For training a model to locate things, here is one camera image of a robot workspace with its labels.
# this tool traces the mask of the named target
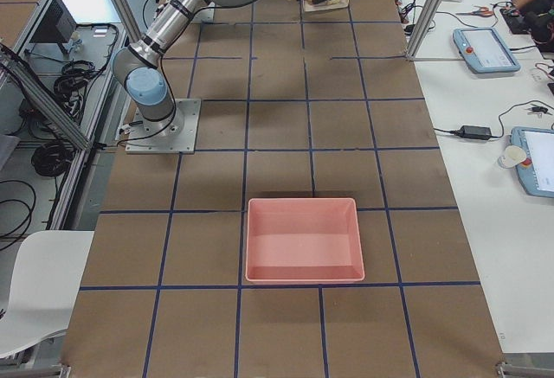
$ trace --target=pink tray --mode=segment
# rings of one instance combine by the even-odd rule
[[[351,198],[251,199],[246,279],[257,285],[352,283],[364,262]]]

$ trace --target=blue tape line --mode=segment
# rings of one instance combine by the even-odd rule
[[[152,340],[154,338],[154,329],[156,326],[156,318],[158,316],[158,304],[159,304],[160,290],[156,290],[156,298],[154,299],[154,310],[152,311],[152,319],[150,322],[150,331],[148,332],[148,343],[146,344],[145,365],[142,370],[143,378],[148,375],[148,366],[150,364],[150,353],[152,349]]]
[[[125,290],[268,290],[268,289],[373,289],[382,287],[459,287],[480,285],[479,280],[467,281],[409,281],[405,283],[350,283],[324,285],[82,285],[80,292],[109,292]]]
[[[329,361],[327,357],[327,336],[325,333],[325,305],[323,299],[323,289],[318,288],[319,295],[319,321],[321,323],[321,349],[323,351],[323,370],[325,378],[329,378]]]
[[[373,207],[373,208],[357,208],[358,212],[363,211],[444,211],[457,210],[458,207]],[[102,215],[122,215],[122,214],[217,214],[217,213],[236,213],[246,212],[246,210],[238,209],[165,209],[165,210],[143,210],[143,209],[121,209],[100,211]]]

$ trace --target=grid of tape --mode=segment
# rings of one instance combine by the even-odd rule
[[[118,151],[62,360],[72,375],[493,376],[498,341],[393,0],[261,0],[164,63],[192,156]],[[252,285],[252,197],[350,196],[365,281]]]

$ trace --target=person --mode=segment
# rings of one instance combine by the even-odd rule
[[[512,0],[541,52],[554,52],[554,0]]]

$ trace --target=white cup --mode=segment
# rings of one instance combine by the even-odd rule
[[[504,149],[504,153],[499,157],[499,166],[501,168],[513,168],[527,159],[527,154],[519,146],[509,145]]]

